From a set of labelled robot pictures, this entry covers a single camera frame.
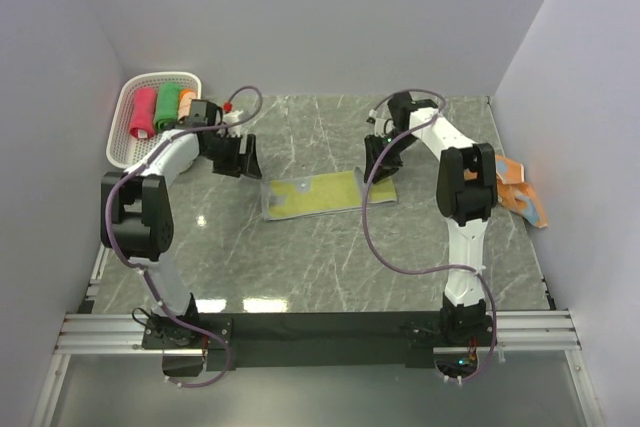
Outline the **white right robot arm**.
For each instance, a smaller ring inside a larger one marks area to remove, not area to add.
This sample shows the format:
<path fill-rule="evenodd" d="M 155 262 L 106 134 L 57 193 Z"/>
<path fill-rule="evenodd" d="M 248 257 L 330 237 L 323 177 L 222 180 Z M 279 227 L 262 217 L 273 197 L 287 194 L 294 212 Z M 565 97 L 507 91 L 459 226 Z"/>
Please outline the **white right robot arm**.
<path fill-rule="evenodd" d="M 495 303 L 483 271 L 485 236 L 497 204 L 495 151 L 461 133 L 443 115 L 445 98 L 426 89 L 393 93 L 382 100 L 389 112 L 376 109 L 368 121 L 374 131 L 364 139 L 366 166 L 362 202 L 374 185 L 403 165 L 402 153 L 415 142 L 438 161 L 436 204 L 448 229 L 447 274 L 439 314 L 445 342 L 461 346 L 495 330 Z"/>

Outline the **grey yellow frog towel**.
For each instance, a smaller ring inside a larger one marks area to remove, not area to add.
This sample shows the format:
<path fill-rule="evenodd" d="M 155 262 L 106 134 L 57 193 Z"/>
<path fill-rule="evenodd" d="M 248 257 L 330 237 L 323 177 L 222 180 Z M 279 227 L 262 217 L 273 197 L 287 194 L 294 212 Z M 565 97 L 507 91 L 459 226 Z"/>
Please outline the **grey yellow frog towel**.
<path fill-rule="evenodd" d="M 360 168 L 336 173 L 265 181 L 261 213 L 266 221 L 342 213 L 362 206 L 366 182 Z"/>

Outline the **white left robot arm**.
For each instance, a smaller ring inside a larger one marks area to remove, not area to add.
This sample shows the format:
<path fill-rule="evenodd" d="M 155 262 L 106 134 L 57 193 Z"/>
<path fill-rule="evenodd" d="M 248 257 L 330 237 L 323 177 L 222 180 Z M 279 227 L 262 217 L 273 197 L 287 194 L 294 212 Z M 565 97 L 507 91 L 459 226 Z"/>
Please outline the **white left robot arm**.
<path fill-rule="evenodd" d="M 194 160 L 205 157 L 213 171 L 261 179 L 256 137 L 241 128 L 253 113 L 231 101 L 192 101 L 187 116 L 170 122 L 158 144 L 125 171 L 101 181 L 101 241 L 123 265 L 138 274 L 153 301 L 147 335 L 180 349 L 194 346 L 206 332 L 194 295 L 180 278 L 170 248 L 174 219 L 168 189 Z"/>

